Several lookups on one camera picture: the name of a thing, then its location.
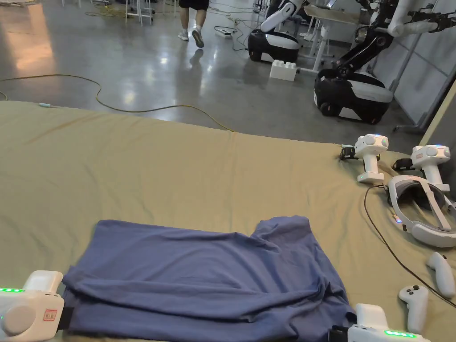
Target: black clamp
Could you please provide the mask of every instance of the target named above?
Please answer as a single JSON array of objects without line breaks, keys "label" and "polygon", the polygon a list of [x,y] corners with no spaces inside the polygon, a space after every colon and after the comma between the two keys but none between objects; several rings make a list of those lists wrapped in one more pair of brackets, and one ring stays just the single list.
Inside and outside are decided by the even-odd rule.
[{"label": "black clamp", "polygon": [[73,316],[74,307],[64,306],[62,309],[62,315],[58,323],[57,330],[67,330],[70,327],[71,318]]},{"label": "black clamp", "polygon": [[355,157],[355,148],[354,147],[343,147],[340,155],[340,160],[346,159],[358,159]]},{"label": "black clamp", "polygon": [[328,332],[328,342],[347,342],[348,328],[344,326],[332,326]]},{"label": "black clamp", "polygon": [[413,167],[413,162],[410,158],[402,158],[396,160],[393,164],[393,170],[396,172],[400,171],[412,171],[415,168]]}]

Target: green led light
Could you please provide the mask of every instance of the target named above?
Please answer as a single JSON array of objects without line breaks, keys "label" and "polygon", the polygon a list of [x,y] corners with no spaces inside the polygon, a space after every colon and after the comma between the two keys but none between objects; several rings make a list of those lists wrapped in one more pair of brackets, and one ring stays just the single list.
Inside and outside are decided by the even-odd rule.
[{"label": "green led light", "polygon": [[408,334],[406,332],[392,332],[390,330],[385,330],[385,334],[399,336],[399,337],[416,338],[416,335]]},{"label": "green led light", "polygon": [[24,292],[25,290],[21,290],[21,289],[7,289],[7,288],[0,288],[0,292],[15,292],[15,293],[19,293],[19,292]]}]

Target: blue t-shirt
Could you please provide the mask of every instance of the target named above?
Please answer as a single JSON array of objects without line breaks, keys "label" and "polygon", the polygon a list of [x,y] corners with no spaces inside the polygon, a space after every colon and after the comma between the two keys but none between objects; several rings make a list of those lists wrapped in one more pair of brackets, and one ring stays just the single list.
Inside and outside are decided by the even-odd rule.
[{"label": "blue t-shirt", "polygon": [[178,342],[327,341],[354,311],[304,217],[240,233],[100,221],[63,279],[69,331]]}]

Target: beige bedsheet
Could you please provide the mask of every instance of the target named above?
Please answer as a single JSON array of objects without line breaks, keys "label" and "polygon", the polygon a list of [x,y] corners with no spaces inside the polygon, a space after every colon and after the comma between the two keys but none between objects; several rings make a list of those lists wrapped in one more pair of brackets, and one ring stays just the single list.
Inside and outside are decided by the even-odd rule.
[{"label": "beige bedsheet", "polygon": [[[303,215],[351,304],[381,305],[390,327],[403,330],[407,310],[397,294],[418,281],[368,222],[367,186],[356,183],[362,163],[340,162],[339,152],[332,144],[1,102],[1,285],[21,287],[36,269],[65,273],[102,219],[251,234],[262,219]],[[386,165],[398,157],[384,153],[382,168],[392,172]],[[431,250],[392,220],[382,189],[370,191],[368,208],[399,258],[433,283],[425,266]],[[456,253],[445,254],[455,269]],[[455,322],[456,309],[430,295],[424,336],[452,341]]]}]

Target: polished floor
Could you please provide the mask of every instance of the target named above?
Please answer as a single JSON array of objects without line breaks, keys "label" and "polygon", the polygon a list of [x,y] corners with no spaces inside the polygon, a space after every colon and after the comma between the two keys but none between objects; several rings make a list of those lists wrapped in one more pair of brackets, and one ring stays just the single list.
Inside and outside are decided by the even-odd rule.
[{"label": "polished floor", "polygon": [[[238,28],[247,34],[257,25],[250,0],[216,0],[211,7],[247,20]],[[155,5],[161,10],[161,3]],[[390,137],[391,149],[410,152],[419,137],[392,133],[409,123],[393,105],[380,124],[326,118],[313,104],[314,77],[298,75],[295,82],[269,78],[270,65],[254,63],[246,51],[234,51],[232,40],[214,34],[213,26],[233,26],[226,13],[208,13],[203,28],[205,47],[177,38],[179,18],[156,13],[153,25],[135,19],[88,16],[97,11],[88,0],[78,8],[72,0],[43,0],[24,8],[0,7],[0,79],[51,73],[93,79],[103,86],[100,99],[112,107],[144,110],[189,104],[203,109],[227,127],[242,133],[295,140],[353,144],[359,135]],[[191,23],[194,25],[194,12]],[[234,41],[235,48],[245,36]],[[334,48],[336,54],[343,53]],[[56,106],[115,110],[96,99],[97,85],[74,78],[54,77],[0,83],[11,100]],[[137,115],[217,128],[203,113],[174,108]]]}]

